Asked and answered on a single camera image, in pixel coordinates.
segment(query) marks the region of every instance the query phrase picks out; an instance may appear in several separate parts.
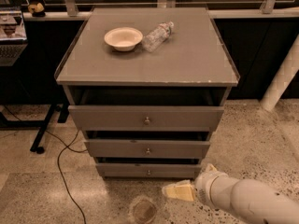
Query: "white pillar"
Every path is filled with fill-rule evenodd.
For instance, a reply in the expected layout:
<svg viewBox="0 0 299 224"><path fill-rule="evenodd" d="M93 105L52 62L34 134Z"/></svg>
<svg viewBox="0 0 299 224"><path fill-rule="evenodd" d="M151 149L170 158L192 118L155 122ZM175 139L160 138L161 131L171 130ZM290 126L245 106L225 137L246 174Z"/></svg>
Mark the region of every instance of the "white pillar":
<svg viewBox="0 0 299 224"><path fill-rule="evenodd" d="M261 100L261 106L265 110L271 111L275 107L281 95L288 88L298 70L299 36L297 36L296 40L292 44L289 53L287 54L268 90L264 94L263 99Z"/></svg>
<svg viewBox="0 0 299 224"><path fill-rule="evenodd" d="M75 0L64 0L66 5L67 14L70 17L78 15L78 8Z"/></svg>

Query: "floor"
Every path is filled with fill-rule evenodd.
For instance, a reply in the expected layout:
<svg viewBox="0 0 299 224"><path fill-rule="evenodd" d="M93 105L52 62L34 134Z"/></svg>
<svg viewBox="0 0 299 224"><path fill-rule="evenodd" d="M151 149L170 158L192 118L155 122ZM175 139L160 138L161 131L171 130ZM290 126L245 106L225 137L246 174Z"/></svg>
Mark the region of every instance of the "floor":
<svg viewBox="0 0 299 224"><path fill-rule="evenodd" d="M44 117L46 106L9 106L19 119ZM256 100L227 101L211 148L203 160L235 178L254 178L299 202L299 100L281 100L272 112ZM8 119L14 120L6 110ZM41 146L45 153L29 151L37 130L0 131L0 223L84 223L83 215L70 199L57 159L75 137L71 118L50 122ZM84 150L78 134L72 148ZM88 153L66 149L60 167L73 199L88 224L99 223L243 223L221 210L195 202L166 199L161 192L169 180L103 180ZM142 219L142 204L152 219Z"/></svg>

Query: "power cord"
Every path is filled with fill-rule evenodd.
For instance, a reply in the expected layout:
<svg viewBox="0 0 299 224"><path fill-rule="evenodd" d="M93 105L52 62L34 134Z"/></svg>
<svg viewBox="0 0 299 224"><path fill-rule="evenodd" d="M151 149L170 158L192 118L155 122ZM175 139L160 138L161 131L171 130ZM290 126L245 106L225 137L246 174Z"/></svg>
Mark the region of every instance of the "power cord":
<svg viewBox="0 0 299 224"><path fill-rule="evenodd" d="M62 154L63 154L67 149L70 149L70 150L73 151L73 149L71 149L70 146L74 144L75 140L77 139L77 136L78 136L78 131L77 131L77 133L76 133L76 135L75 135L73 141L72 141L69 145L67 145L61 138L59 138L59 137L57 137L56 135L54 135L54 137L58 138L58 139L65 145L64 149L61 150L61 152L59 153L59 155L58 155L58 157L57 157L57 166L58 166L59 172L60 172L60 174L61 174L61 176L62 176L62 178L63 178L64 185L65 185L65 188L66 188L66 191L67 191L68 196L69 196L70 199L73 201L73 203L77 206L78 210L80 211L80 213L81 213L82 216L83 216L83 222L84 222L84 224L86 224L86 217L85 217L85 214L84 214L82 208L77 204L77 202L74 200L73 196L71 195L71 193L70 193L70 191L69 191L69 189L68 189L68 186L67 186L67 184L66 184L66 181L65 181L65 178L64 178L63 171L62 171L61 166L60 166L60 157L62 156Z"/></svg>
<svg viewBox="0 0 299 224"><path fill-rule="evenodd" d="M9 108L7 108L7 106L4 106L4 108L5 108L5 109L7 110L7 112L8 112L11 116L13 116L15 119L17 119L18 121L22 122L24 125L27 125L27 124L26 124L26 121L23 121L23 120L19 119L14 113L12 113L12 112L10 111ZM57 157L57 167L58 167L59 172L60 172L60 175L62 176L62 179L63 179L63 181L64 181L65 189L66 189L66 192L67 192L68 196L70 197L70 199L72 200L72 202L77 206L78 210L79 210L80 213L82 214L83 222L84 222L84 224L86 224L86 217L85 217L85 214L84 214L82 208L77 204L77 202L74 200L73 196L71 195L71 193L70 193L70 191L69 191L69 189L68 189L68 186L67 186L67 184L66 184L66 181L65 181L65 178L64 178L63 171L62 171L61 166L60 166L60 158L61 158L62 154L64 153L64 151L66 151L67 149L69 149L69 150L71 150L72 152L75 152L75 153L83 153L83 152L86 152L86 151L87 151L87 149L84 149L84 150L75 150L75 149L73 149L73 148L70 147L70 146L72 146L72 145L75 143L75 141L76 141L76 139L77 139L77 137L78 137L78 132L79 132L79 131L76 132L76 135L75 135L74 139L73 139L73 140L69 143L69 145L68 145L68 144L66 144L65 141L62 140L59 136L57 136L57 135L55 135L54 133L51 133L51 132L49 132L49 131L46 130L46 133L48 133L48 134L52 135L53 137L57 138L62 144L64 144L64 148L61 150L61 152L59 153L59 155L58 155L58 157Z"/></svg>

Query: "cabinet top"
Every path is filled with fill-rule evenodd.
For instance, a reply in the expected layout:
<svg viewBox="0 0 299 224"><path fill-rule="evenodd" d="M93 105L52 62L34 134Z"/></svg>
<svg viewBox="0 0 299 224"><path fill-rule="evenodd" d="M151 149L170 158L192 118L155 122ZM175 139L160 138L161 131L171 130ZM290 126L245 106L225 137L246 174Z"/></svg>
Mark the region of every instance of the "cabinet top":
<svg viewBox="0 0 299 224"><path fill-rule="evenodd" d="M152 53L120 52L104 41L118 27L148 34L172 21L173 34ZM63 85L236 86L239 76L204 8L95 8L64 63Z"/></svg>

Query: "drawer front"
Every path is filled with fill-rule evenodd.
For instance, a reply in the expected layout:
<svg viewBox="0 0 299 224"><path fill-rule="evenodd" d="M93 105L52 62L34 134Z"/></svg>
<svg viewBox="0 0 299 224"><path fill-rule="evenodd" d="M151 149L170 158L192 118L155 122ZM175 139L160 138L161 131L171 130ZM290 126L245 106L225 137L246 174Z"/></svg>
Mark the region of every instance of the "drawer front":
<svg viewBox="0 0 299 224"><path fill-rule="evenodd" d="M223 107L73 105L69 111L84 131L216 130Z"/></svg>
<svg viewBox="0 0 299 224"><path fill-rule="evenodd" d="M92 157L196 158L203 159L208 141L89 140L85 145Z"/></svg>
<svg viewBox="0 0 299 224"><path fill-rule="evenodd" d="M100 176L106 177L160 177L160 178L196 178L200 165L183 164L123 164L97 163Z"/></svg>

